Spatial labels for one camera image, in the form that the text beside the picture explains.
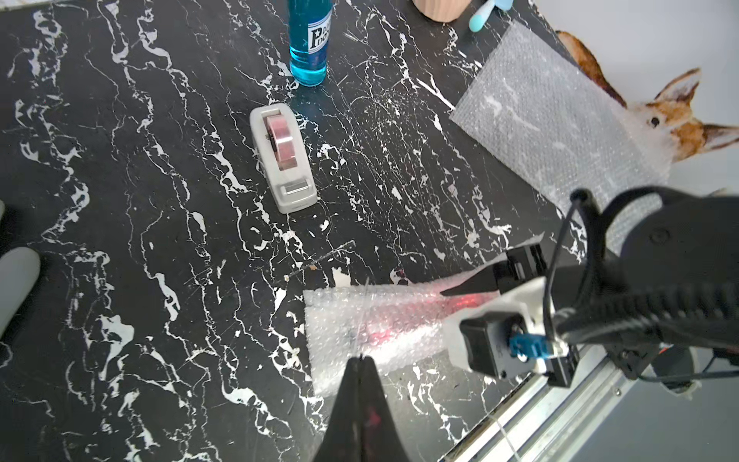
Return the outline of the bubble wrap sheet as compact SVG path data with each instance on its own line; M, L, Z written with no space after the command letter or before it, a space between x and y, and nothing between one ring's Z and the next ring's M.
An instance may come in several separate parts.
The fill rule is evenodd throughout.
M561 211L576 189L606 206L626 190L668 182L670 140L519 22L451 119Z
M337 394L346 362L369 356L381 375L446 352L455 367L494 379L542 373L543 360L509 348L521 329L541 335L540 237L484 266L436 281L304 292L307 345L316 395Z

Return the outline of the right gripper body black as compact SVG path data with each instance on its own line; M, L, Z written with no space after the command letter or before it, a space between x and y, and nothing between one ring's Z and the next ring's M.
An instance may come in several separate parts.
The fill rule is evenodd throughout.
M547 274L548 264L540 244L525 244L504 253L504 259L493 265L501 295Z

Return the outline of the grey tape dispenser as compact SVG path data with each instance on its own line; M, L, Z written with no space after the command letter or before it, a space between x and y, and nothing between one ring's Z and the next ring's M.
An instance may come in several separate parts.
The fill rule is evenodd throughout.
M280 213L318 202L318 191L296 116L283 103L255 108L249 125L259 162Z

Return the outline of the blue wine bottle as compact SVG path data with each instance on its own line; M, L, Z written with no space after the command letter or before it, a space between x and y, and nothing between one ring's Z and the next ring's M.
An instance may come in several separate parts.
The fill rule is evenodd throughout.
M327 73L333 2L289 0L290 69L302 86L316 87Z

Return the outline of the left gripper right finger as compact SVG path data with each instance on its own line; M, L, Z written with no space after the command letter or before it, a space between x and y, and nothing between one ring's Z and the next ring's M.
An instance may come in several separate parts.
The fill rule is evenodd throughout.
M373 358L360 358L361 460L408 462Z

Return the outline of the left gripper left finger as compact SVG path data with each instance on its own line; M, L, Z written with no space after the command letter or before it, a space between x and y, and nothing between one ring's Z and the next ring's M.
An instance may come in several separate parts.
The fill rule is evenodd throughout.
M361 400L360 379L362 357L354 357L346 363L336 400L329 418L323 442L314 456L314 461L360 461Z

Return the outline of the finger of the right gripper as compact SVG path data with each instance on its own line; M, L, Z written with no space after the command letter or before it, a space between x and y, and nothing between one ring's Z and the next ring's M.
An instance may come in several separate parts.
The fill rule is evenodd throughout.
M498 292L498 281L493 268L483 268L461 284L441 292L442 296L467 296Z

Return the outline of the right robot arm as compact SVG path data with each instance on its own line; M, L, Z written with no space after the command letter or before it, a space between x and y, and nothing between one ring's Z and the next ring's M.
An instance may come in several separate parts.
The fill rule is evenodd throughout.
M738 373L738 200L640 187L600 208L574 191L584 263L561 266L538 243L511 248L448 298L484 296L442 324L457 368L504 379L524 373L573 384L579 348L598 345L631 380L673 347L708 348Z

